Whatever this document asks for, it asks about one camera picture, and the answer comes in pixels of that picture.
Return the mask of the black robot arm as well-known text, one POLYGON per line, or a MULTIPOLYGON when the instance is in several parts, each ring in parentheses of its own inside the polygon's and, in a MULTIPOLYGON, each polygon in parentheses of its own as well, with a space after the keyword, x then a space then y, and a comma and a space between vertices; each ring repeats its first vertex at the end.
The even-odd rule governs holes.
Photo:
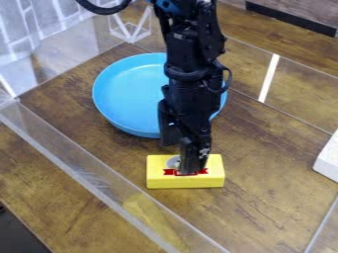
POLYGON ((180 145, 178 170, 192 174, 206 167, 211 150, 211 116, 232 72, 219 61, 226 37, 216 18, 216 0, 151 0, 167 45, 158 115, 160 140, 180 145))

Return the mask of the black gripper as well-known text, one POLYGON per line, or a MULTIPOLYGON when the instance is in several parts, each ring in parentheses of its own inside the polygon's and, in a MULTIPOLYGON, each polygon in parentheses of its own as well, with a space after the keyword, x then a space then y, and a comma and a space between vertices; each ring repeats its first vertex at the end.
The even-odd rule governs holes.
POLYGON ((163 146, 180 144, 182 175, 200 171, 211 151, 211 118, 222 108, 222 97, 232 82, 232 71, 216 63, 198 75, 171 71, 166 67, 168 84, 162 87, 158 116, 163 146))

